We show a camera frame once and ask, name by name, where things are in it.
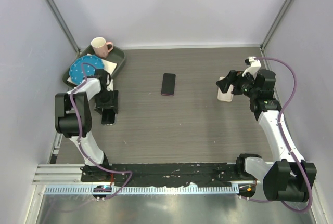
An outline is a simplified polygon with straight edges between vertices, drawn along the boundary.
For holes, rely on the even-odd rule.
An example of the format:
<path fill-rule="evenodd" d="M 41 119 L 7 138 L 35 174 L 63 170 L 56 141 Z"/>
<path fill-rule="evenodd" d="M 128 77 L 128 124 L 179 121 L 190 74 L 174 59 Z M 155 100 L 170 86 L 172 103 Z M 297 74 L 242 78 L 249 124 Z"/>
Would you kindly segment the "aluminium frame rail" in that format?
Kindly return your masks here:
<path fill-rule="evenodd" d="M 39 164 L 33 185 L 67 185 L 81 182 L 81 164 Z"/>

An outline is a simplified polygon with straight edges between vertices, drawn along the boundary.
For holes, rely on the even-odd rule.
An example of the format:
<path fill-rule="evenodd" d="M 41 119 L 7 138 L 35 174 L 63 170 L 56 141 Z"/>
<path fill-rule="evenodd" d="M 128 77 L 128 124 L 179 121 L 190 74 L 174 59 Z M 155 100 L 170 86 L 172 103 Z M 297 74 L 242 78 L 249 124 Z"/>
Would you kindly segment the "dark green tray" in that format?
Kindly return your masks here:
<path fill-rule="evenodd" d="M 79 56 L 79 58 L 88 54 L 95 55 L 91 46 L 86 48 Z M 108 80 L 114 79 L 125 64 L 125 53 L 121 49 L 115 47 L 108 55 L 106 60 L 117 64 L 117 67 L 112 74 L 109 74 L 104 69 L 96 69 L 94 76 L 85 77 L 85 79 L 76 86 L 74 84 L 66 82 L 65 79 L 67 78 L 67 76 L 64 75 L 63 81 L 69 87 L 69 90 L 65 93 L 65 95 L 73 98 L 79 93 L 86 93 L 88 99 L 90 100 L 101 91 L 108 90 L 108 88 L 110 87 L 110 82 Z"/>

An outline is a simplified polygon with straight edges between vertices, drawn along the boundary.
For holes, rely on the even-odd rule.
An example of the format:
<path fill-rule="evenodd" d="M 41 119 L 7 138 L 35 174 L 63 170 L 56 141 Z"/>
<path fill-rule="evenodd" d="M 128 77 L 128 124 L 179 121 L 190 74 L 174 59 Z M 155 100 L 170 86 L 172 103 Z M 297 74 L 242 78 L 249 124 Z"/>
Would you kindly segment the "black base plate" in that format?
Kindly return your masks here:
<path fill-rule="evenodd" d="M 113 182 L 121 186 L 129 178 L 128 187 L 199 187 L 230 186 L 232 181 L 254 181 L 242 173 L 235 163 L 136 163 L 112 164 L 107 167 L 117 173 L 105 172 L 96 166 L 80 166 L 82 182 Z"/>

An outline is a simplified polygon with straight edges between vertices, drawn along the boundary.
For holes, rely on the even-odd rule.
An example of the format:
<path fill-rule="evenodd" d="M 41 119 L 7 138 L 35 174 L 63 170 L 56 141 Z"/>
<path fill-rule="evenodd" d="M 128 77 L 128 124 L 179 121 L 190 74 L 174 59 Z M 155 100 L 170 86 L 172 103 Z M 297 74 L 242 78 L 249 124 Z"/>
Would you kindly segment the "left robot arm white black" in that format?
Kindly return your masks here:
<path fill-rule="evenodd" d="M 113 125 L 118 114 L 119 92 L 108 90 L 110 84 L 109 73 L 97 69 L 93 76 L 85 76 L 71 91 L 55 96 L 56 131 L 71 140 L 83 156 L 82 174 L 100 182 L 110 178 L 111 168 L 92 134 L 89 102 L 95 101 L 95 111 L 101 115 L 102 125 Z"/>

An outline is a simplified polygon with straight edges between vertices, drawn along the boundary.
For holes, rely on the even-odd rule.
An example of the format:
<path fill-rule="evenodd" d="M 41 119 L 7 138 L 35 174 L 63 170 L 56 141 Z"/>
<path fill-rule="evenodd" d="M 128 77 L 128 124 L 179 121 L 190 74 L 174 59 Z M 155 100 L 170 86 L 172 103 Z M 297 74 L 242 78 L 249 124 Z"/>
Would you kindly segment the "pink mug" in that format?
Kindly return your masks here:
<path fill-rule="evenodd" d="M 107 42 L 103 37 L 96 37 L 92 39 L 91 47 L 98 57 L 106 59 L 114 49 L 114 44 L 113 42 Z"/>

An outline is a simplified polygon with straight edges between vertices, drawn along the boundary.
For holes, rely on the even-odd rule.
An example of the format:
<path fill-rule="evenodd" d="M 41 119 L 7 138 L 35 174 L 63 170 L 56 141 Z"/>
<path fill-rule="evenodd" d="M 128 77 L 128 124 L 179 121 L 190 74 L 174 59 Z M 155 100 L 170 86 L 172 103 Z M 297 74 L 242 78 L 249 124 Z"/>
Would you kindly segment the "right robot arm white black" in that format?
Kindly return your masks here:
<path fill-rule="evenodd" d="M 263 129 L 268 140 L 274 163 L 268 165 L 258 155 L 242 154 L 235 174 L 246 180 L 250 176 L 259 180 L 269 201 L 312 202 L 312 186 L 317 169 L 306 162 L 293 144 L 284 121 L 283 108 L 274 98 L 276 74 L 261 69 L 256 76 L 231 70 L 216 82 L 222 93 L 232 87 L 233 95 L 245 95 L 250 99 L 250 110 Z"/>

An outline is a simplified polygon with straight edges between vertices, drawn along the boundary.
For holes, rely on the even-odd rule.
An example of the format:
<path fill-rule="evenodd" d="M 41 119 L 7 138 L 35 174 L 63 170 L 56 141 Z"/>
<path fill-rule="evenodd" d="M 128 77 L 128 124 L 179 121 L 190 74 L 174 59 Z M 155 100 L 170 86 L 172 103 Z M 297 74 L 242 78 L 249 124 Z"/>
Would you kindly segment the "blue dotted plate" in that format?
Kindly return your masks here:
<path fill-rule="evenodd" d="M 104 69 L 104 67 L 101 58 L 96 55 L 85 55 L 71 65 L 69 78 L 73 84 L 78 85 L 85 77 L 94 76 L 96 69 Z"/>

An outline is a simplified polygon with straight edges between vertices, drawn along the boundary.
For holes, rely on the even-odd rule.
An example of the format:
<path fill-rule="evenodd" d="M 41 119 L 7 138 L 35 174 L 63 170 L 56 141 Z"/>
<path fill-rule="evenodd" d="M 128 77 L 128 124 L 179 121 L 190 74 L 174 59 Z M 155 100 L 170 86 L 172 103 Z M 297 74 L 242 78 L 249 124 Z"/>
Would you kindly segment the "purple smartphone black screen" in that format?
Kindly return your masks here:
<path fill-rule="evenodd" d="M 173 96 L 175 92 L 176 75 L 173 73 L 164 73 L 161 86 L 161 95 Z"/>

